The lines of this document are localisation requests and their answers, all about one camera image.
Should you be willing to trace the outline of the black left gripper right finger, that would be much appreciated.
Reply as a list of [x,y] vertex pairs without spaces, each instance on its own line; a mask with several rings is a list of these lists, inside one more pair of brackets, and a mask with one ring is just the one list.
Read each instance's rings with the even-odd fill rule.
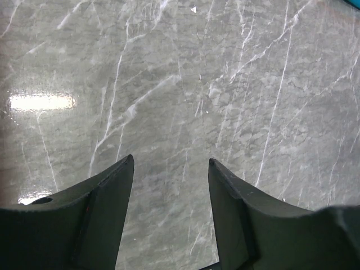
[[210,159],[218,269],[358,269],[359,207],[311,211],[274,198]]

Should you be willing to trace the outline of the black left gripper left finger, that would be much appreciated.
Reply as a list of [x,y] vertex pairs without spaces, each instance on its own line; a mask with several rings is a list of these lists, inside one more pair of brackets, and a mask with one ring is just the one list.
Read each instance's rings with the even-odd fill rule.
[[32,203],[1,208],[2,269],[114,269],[134,175],[128,155]]

